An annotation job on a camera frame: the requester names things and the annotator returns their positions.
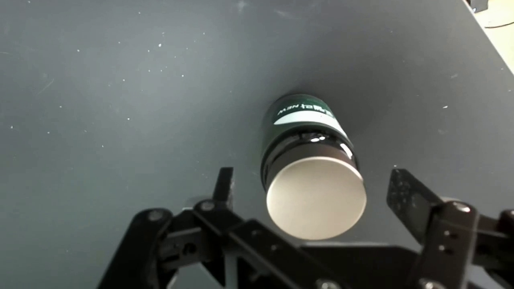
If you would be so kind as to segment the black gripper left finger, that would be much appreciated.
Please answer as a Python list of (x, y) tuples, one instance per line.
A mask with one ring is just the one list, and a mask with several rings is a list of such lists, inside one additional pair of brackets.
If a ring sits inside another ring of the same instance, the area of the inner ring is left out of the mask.
[(233, 206), (233, 169), (221, 167), (215, 182), (215, 190), (212, 193), (212, 203), (217, 209), (230, 209)]

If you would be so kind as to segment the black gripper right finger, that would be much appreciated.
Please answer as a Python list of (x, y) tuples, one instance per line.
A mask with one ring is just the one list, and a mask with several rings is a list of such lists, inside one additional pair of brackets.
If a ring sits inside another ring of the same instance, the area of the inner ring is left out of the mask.
[(387, 206), (421, 246), (435, 241), (433, 227), (443, 201), (409, 171), (397, 167), (390, 172)]

